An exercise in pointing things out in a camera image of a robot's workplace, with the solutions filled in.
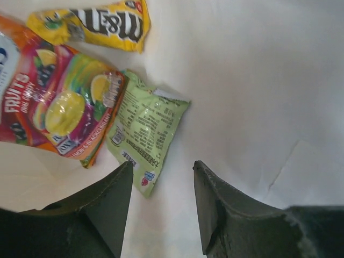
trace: colorful snack package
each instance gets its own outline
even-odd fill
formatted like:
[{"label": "colorful snack package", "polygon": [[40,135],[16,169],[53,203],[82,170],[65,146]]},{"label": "colorful snack package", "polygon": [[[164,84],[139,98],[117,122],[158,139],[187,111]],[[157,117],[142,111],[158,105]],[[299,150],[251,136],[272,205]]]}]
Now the colorful snack package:
[{"label": "colorful snack package", "polygon": [[145,0],[32,13],[26,25],[53,45],[67,41],[142,52],[150,27]]},{"label": "colorful snack package", "polygon": [[131,71],[127,70],[125,76],[126,91],[106,144],[120,163],[129,160],[134,164],[134,185],[149,197],[190,102],[147,87]]},{"label": "colorful snack package", "polygon": [[0,141],[92,166],[119,106],[123,74],[2,16],[0,32]]}]

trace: m&m's package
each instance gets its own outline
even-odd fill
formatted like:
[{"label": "m&m's package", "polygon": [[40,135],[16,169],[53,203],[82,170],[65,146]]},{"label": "m&m's package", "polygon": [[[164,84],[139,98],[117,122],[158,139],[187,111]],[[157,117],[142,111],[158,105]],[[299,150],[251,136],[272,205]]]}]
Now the m&m's package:
[{"label": "m&m's package", "polygon": [[0,141],[92,166],[120,102],[122,73],[2,16],[0,32]]},{"label": "m&m's package", "polygon": [[150,23],[145,0],[136,0],[88,9],[38,11],[29,16],[26,25],[53,45],[85,41],[141,53]]}]

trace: crinkled plastic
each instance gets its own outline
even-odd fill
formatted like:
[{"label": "crinkled plastic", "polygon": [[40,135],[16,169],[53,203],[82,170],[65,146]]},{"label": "crinkled plastic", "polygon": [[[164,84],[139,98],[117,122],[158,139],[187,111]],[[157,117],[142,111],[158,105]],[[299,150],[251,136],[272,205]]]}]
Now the crinkled plastic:
[{"label": "crinkled plastic", "polygon": [[53,45],[67,41],[142,52],[150,27],[145,0],[32,13],[26,25]]},{"label": "crinkled plastic", "polygon": [[120,163],[134,164],[134,185],[149,197],[190,101],[146,86],[131,71],[125,76],[126,91],[106,144]]},{"label": "crinkled plastic", "polygon": [[0,32],[0,141],[91,166],[120,102],[123,74],[2,16]]}]

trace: yellow lemon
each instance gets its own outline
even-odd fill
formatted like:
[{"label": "yellow lemon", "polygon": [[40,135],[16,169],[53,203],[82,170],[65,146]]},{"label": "yellow lemon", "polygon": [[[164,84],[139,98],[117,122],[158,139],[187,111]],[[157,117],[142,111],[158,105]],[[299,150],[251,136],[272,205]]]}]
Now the yellow lemon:
[{"label": "yellow lemon", "polygon": [[56,64],[56,54],[54,52],[47,49],[37,49],[36,52],[44,66]]},{"label": "yellow lemon", "polygon": [[105,74],[95,76],[91,82],[91,97],[92,101],[103,102],[103,94],[108,92],[110,81]]},{"label": "yellow lemon", "polygon": [[69,90],[60,93],[46,113],[47,131],[58,136],[68,135],[80,122],[84,109],[85,100],[80,94]]}]

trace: green wrapper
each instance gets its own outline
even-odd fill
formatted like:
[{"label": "green wrapper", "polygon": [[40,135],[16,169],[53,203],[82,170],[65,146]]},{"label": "green wrapper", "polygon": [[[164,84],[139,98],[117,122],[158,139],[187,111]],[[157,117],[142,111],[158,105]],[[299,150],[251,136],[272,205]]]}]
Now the green wrapper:
[{"label": "green wrapper", "polygon": [[158,88],[147,87],[131,71],[126,71],[125,76],[127,88],[106,136],[106,144],[120,163],[129,160],[134,164],[134,185],[149,197],[190,102]]}]

